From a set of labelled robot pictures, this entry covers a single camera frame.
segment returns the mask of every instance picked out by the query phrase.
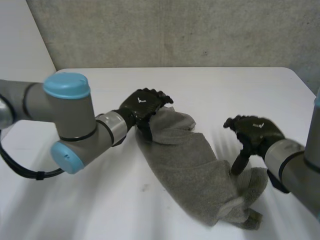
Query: black rubber band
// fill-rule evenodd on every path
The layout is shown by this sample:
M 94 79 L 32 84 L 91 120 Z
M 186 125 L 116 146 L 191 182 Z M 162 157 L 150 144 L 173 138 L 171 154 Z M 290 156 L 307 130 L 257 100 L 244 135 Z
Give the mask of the black rubber band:
M 5 104 L 8 106 L 8 108 L 10 109 L 10 112 L 11 112 L 12 118 L 13 118 L 13 123 L 14 123 L 16 121 L 16 118 L 17 118 L 17 115 L 16 115 L 14 107 L 11 105 L 11 103 L 8 101 L 8 99 L 6 99 L 1 94 L 0 94 L 0 99 L 2 99 L 5 102 Z
M 290 162 L 290 160 L 294 159 L 295 157 L 301 155 L 301 154 L 304 154 L 305 151 L 298 151 L 298 152 L 295 152 L 294 154 L 288 156 L 284 161 L 283 163 L 281 164 L 280 168 L 279 168 L 279 179 L 280 179 L 280 182 L 282 182 L 282 172 L 284 171 L 285 169 L 285 166 Z
M 59 136 L 59 138 L 65 142 L 78 142 L 78 141 L 90 138 L 93 134 L 95 134 L 96 131 L 97 131 L 97 125 L 95 126 L 94 130 L 87 135 L 80 136 L 80 137 L 71 137 L 71 138 Z
M 314 165 L 313 163 L 309 162 L 306 158 L 303 159 L 305 165 L 310 168 L 311 170 L 315 171 L 316 173 L 320 174 L 320 167 Z
M 112 133 L 111 129 L 108 127 L 107 124 L 105 124 L 105 123 L 104 123 L 103 121 L 101 121 L 101 120 L 96 120 L 96 122 L 102 124 L 102 125 L 105 127 L 105 129 L 108 131 L 108 133 L 110 134 L 110 137 L 111 137 L 111 143 L 112 143 L 112 145 L 113 145 L 114 142 L 115 142 L 115 138 L 114 138 L 114 134 Z
M 25 115 L 28 116 L 28 118 L 30 118 L 31 120 L 33 120 L 33 118 L 31 117 L 30 113 L 28 112 L 27 109 L 27 103 L 26 103 L 26 99 L 27 99 L 27 95 L 29 90 L 31 89 L 31 87 L 33 87 L 34 85 L 36 85 L 37 83 L 31 83 L 29 86 L 26 87 L 26 89 L 24 90 L 24 95 L 23 95 L 23 99 L 22 99 L 22 109 Z

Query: black cable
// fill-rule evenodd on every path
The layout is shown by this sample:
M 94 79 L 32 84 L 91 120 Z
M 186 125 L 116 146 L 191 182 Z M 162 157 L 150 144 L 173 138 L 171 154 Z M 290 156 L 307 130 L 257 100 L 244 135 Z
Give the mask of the black cable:
M 5 161 L 5 163 L 18 175 L 27 179 L 36 179 L 36 180 L 43 180 L 47 178 L 55 177 L 59 174 L 62 174 L 64 171 L 61 168 L 58 168 L 54 171 L 44 172 L 44 171 L 32 171 L 29 170 L 16 161 L 14 161 L 9 154 L 4 150 L 0 141 L 0 155 Z

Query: white table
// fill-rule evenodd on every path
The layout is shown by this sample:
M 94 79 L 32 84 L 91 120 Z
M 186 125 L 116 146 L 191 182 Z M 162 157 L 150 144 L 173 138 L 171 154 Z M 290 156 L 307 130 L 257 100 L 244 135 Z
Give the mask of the white table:
M 139 88 L 162 90 L 190 114 L 219 159 L 234 161 L 241 144 L 224 121 L 237 114 L 272 119 L 288 138 L 305 144 L 315 96 L 287 68 L 65 69 L 87 76 L 95 114 L 118 108 Z M 52 123 L 18 122 L 3 140 L 18 162 L 33 170 L 57 166 Z M 251 165 L 264 166 L 252 157 Z M 269 183 L 252 208 L 263 214 L 258 231 L 225 222 L 205 227 L 173 201 L 156 179 L 134 138 L 109 149 L 75 175 L 23 179 L 0 162 L 1 240 L 222 240 L 319 239 L 320 224 L 291 194 Z

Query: white wall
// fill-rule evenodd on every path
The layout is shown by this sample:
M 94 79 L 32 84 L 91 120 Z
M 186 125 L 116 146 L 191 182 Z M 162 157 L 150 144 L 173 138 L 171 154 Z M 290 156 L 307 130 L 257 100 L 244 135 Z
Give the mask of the white wall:
M 26 1 L 0 0 L 0 79 L 41 82 L 55 72 Z

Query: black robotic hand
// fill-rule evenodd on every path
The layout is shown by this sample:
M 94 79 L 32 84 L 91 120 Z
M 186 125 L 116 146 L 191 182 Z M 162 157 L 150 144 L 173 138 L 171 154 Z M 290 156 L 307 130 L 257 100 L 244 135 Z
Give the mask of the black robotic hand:
M 228 118 L 223 127 L 234 131 L 243 144 L 243 149 L 231 168 L 231 173 L 234 175 L 242 173 L 251 155 L 259 155 L 264 159 L 269 147 L 285 138 L 272 121 L 263 117 L 238 115 L 235 118 Z
M 171 97 L 162 91 L 148 88 L 138 89 L 132 93 L 121 105 L 120 109 L 128 109 L 135 118 L 135 124 L 141 130 L 143 136 L 152 141 L 152 133 L 149 126 L 150 118 L 155 115 L 165 104 L 173 104 Z

